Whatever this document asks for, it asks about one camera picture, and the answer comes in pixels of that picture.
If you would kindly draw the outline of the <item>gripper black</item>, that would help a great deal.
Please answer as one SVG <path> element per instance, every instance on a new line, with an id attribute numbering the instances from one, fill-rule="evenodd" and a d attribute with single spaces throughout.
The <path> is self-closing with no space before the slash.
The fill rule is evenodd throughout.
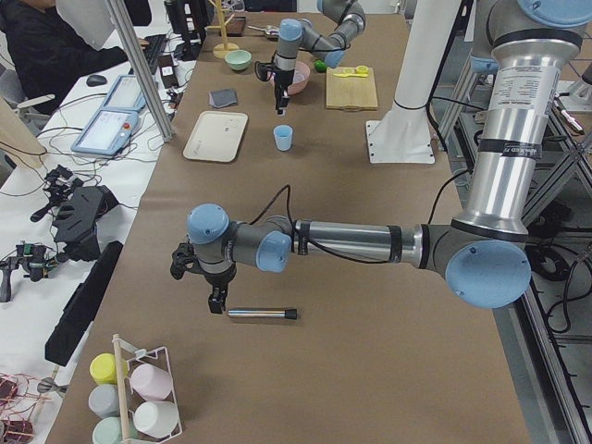
<path id="1" fill-rule="evenodd" d="M 204 278 L 211 285 L 211 296 L 208 298 L 208 308 L 211 314 L 219 315 L 220 309 L 226 310 L 228 285 L 234 278 L 234 270 L 227 269 L 222 273 L 205 273 Z"/>
<path id="2" fill-rule="evenodd" d="M 274 74 L 275 86 L 281 91 L 276 92 L 276 110 L 278 115 L 283 115 L 283 109 L 288 107 L 290 96 L 288 88 L 293 83 L 293 70 L 278 69 Z"/>

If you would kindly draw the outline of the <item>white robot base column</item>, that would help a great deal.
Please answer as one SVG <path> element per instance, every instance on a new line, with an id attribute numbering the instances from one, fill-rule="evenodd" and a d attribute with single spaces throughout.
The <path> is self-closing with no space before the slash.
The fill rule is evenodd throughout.
<path id="1" fill-rule="evenodd" d="M 382 119 L 366 122 L 371 163 L 435 162 L 426 108 L 461 3 L 416 3 L 393 105 Z"/>

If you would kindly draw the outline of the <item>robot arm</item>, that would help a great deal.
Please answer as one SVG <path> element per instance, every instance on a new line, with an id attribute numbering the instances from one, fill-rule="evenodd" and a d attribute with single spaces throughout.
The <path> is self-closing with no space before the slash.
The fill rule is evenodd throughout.
<path id="1" fill-rule="evenodd" d="M 492 56 L 498 72 L 468 199 L 449 224 L 404 229 L 266 213 L 244 223 L 205 203 L 188 215 L 188 239 L 173 252 L 171 276 L 205 277 L 212 288 L 209 309 L 221 314 L 237 265 L 279 273 L 291 253 L 306 255 L 315 247 L 353 262 L 404 262 L 433 271 L 477 307 L 516 301 L 531 279 L 525 200 L 561 70 L 579 53 L 590 20 L 587 1 L 478 3 L 474 50 Z"/>
<path id="2" fill-rule="evenodd" d="M 290 101 L 288 88 L 294 80 L 301 50 L 336 68 L 352 40 L 364 32 L 366 16 L 358 1 L 318 1 L 318 11 L 336 24 L 329 34 L 317 31 L 306 18 L 284 18 L 278 29 L 277 48 L 271 61 L 276 110 L 283 116 Z"/>

